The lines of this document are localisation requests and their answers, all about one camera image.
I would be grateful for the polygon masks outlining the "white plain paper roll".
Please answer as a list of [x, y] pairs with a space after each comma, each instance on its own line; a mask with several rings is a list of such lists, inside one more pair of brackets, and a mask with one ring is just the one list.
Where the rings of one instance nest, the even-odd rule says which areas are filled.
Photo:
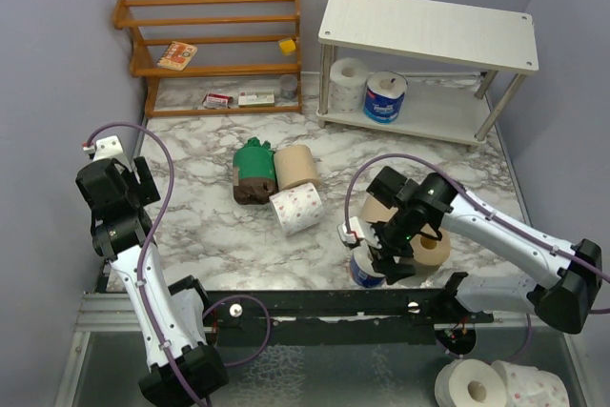
[[355, 58], [334, 62], [330, 71], [330, 106], [334, 112], [355, 112], [363, 104], [368, 68]]

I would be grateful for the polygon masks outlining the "pink dotted paper roll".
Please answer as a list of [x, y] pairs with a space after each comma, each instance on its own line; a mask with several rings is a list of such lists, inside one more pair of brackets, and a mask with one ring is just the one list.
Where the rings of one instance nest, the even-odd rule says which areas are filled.
[[285, 235], [313, 227], [324, 215], [322, 200], [311, 182], [272, 195], [270, 203]]

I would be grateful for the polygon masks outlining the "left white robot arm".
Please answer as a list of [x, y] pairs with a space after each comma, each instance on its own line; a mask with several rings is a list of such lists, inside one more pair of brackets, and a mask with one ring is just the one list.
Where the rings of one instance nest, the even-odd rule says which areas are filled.
[[173, 285], [164, 279], [145, 210], [160, 194], [146, 160], [138, 157], [129, 167], [98, 159], [75, 183], [91, 209], [92, 246], [122, 280], [140, 326], [149, 368], [138, 382], [142, 395], [155, 406], [209, 403], [229, 381], [205, 337], [211, 303], [193, 276]]

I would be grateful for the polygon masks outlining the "blue roll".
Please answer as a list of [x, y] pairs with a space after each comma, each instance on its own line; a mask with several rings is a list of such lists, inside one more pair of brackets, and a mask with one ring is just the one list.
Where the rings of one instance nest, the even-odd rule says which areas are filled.
[[367, 81], [363, 112], [381, 124], [394, 122], [408, 90], [408, 80], [391, 71], [375, 72]]
[[360, 287], [375, 288], [385, 281], [385, 276], [373, 269], [373, 259], [367, 247], [352, 249], [349, 267], [352, 280]]

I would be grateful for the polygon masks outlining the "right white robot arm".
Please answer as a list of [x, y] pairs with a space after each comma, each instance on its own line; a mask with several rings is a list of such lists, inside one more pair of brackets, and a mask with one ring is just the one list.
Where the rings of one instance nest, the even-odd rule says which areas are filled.
[[455, 274], [448, 293], [437, 300], [439, 314], [459, 322], [471, 312], [515, 311], [536, 315], [545, 324], [576, 335], [594, 312], [602, 284], [602, 253], [595, 242], [577, 243], [527, 226], [484, 203], [462, 185], [429, 173], [417, 183], [385, 167], [367, 188], [384, 207], [389, 221], [371, 224], [374, 268], [394, 283], [409, 276], [397, 256], [413, 254], [409, 244], [420, 235], [441, 240], [443, 231], [466, 237], [518, 267], [511, 278]]

